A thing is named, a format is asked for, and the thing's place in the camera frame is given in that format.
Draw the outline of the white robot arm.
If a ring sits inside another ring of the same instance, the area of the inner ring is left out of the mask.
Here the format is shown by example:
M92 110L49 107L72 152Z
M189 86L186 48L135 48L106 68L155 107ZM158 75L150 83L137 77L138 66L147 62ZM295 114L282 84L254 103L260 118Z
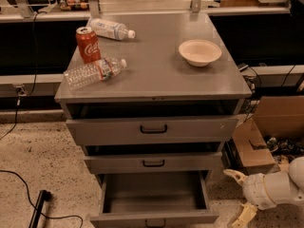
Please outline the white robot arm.
M246 176L237 170L225 169L223 173L242 187L246 198L242 212L229 228L247 228L258 210L279 204L304 205L304 157L291 161L287 171Z

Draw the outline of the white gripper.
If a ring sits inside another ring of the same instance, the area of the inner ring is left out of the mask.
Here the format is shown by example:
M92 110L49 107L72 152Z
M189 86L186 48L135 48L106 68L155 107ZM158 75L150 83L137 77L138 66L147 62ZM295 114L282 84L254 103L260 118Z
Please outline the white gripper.
M230 228L246 228L247 224L256 216L257 208L265 210L270 207L270 199L264 186L264 175L255 174L247 178L243 173L233 169L225 169L223 173L242 186L243 195L248 201L242 204L243 210L232 222Z

